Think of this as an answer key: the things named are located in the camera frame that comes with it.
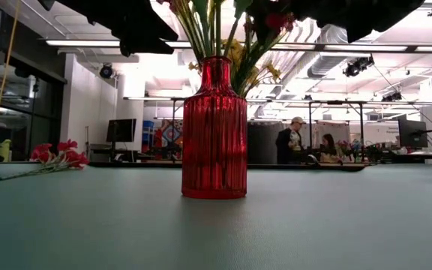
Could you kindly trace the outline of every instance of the gray table surface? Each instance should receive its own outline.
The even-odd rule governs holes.
[[[0,181],[0,269],[432,270],[430,165],[253,170],[229,201],[180,186],[179,169]]]

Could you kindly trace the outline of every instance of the man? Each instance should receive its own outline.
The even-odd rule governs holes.
[[[304,123],[303,118],[295,117],[291,120],[291,125],[277,135],[278,164],[297,164],[301,162],[303,146],[299,131]]]

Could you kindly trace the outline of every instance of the green leaf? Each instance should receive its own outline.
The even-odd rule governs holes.
[[[204,50],[206,56],[211,53],[209,44],[209,24],[208,24],[208,0],[191,0],[196,12],[199,15],[199,20],[201,21],[202,35],[204,39]]]
[[[208,0],[191,0],[196,12],[201,18],[201,23],[208,25]]]
[[[243,12],[245,12],[246,8],[248,8],[252,3],[253,0],[235,0],[234,7],[236,8],[236,12],[234,13],[234,17],[236,19],[241,18]]]

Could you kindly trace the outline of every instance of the red vase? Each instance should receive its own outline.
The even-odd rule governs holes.
[[[231,87],[228,58],[202,61],[199,91],[184,101],[182,193],[198,199],[246,195],[247,103]]]

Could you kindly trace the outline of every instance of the cap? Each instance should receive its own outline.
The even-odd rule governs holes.
[[[291,123],[299,123],[299,124],[306,124],[306,122],[303,120],[303,118],[297,116],[291,120]]]

